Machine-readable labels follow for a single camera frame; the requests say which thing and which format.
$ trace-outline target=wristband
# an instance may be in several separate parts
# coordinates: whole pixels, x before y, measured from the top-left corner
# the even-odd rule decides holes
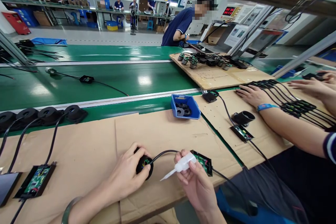
[[[259,105],[258,107],[257,107],[257,111],[259,112],[259,111],[261,111],[261,110],[265,110],[265,109],[268,109],[268,108],[272,108],[272,107],[277,107],[277,108],[279,108],[278,106],[275,106],[275,105],[273,105],[273,104],[261,104],[261,105]]]

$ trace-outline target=digital display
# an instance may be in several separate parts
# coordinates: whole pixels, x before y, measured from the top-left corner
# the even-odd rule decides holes
[[[223,15],[225,15],[225,16],[231,16],[232,13],[234,12],[234,10],[235,10],[235,7],[226,7]]]

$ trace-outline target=hand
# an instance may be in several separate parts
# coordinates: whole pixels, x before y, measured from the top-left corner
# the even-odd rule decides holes
[[[125,154],[121,155],[110,177],[105,181],[105,190],[111,195],[111,202],[126,198],[138,190],[149,175],[150,165],[146,165],[139,174],[135,169],[143,156],[150,156],[148,151],[138,143],[133,143]]]
[[[236,89],[237,95],[239,95],[241,98],[243,98],[244,101],[251,104],[255,108],[257,108],[261,104],[274,103],[264,90],[256,86],[249,85],[248,87],[246,86],[239,86],[239,87],[241,89]]]
[[[311,78],[310,80],[292,80],[289,82],[289,86],[294,89],[302,90],[304,93],[317,99],[327,97],[334,92],[334,90],[327,87],[325,83],[315,78]]]
[[[182,150],[175,154],[174,162],[177,163],[183,156],[189,153]],[[183,190],[190,203],[197,212],[207,213],[218,209],[214,186],[202,165],[197,161],[189,162],[189,169],[176,173]]]

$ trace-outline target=glue bottle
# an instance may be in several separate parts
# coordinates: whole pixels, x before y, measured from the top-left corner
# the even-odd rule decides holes
[[[180,161],[178,161],[177,164],[175,165],[174,170],[172,170],[171,172],[169,172],[160,181],[169,178],[175,172],[181,172],[183,170],[188,170],[189,169],[189,162],[190,161],[193,162],[193,163],[196,163],[196,161],[197,161],[196,158],[195,158],[195,156],[192,153],[188,153],[186,156],[184,156],[183,158],[181,158]]]

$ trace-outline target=blue tray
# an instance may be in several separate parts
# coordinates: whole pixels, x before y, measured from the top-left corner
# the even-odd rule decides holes
[[[198,120],[201,117],[201,111],[198,108],[198,105],[195,99],[192,96],[183,95],[183,94],[172,94],[171,95],[171,109],[173,111],[173,116],[176,118],[183,118],[183,119],[195,119]],[[176,104],[184,103],[187,104],[191,110],[191,114],[189,116],[180,116],[177,115],[176,112]]]

